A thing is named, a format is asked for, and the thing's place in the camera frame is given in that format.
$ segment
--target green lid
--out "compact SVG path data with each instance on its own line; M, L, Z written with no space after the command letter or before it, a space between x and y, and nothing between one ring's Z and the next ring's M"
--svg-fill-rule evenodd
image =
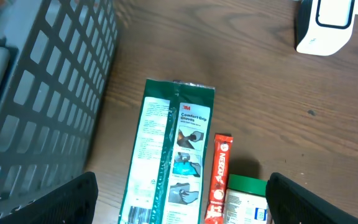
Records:
M227 187L245 193L266 197L266 184L264 180L230 174Z

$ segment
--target gray plastic basket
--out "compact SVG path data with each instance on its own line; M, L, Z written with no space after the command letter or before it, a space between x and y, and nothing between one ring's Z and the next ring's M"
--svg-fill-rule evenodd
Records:
M111 1L1 1L0 218L83 172L117 38Z

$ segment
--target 3m comfort grip gloves package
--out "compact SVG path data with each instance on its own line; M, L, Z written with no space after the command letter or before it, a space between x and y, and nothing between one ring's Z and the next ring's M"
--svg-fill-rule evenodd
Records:
M215 89L147 80L118 224L200 223Z

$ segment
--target barcode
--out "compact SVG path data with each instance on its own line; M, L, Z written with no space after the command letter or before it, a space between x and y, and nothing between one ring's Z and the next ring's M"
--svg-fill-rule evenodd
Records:
M128 224L149 223L151 213L152 213L151 209L131 206L128 215Z

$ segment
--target wooden table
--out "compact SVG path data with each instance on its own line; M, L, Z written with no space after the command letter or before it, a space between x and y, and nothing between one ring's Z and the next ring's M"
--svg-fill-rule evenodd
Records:
M146 78L216 87L205 191L213 136L232 133L232 173L267 180L280 172L358 217L358 16L335 55L299 54L297 5L116 1L121 43L86 168L98 179L95 223L117 222Z

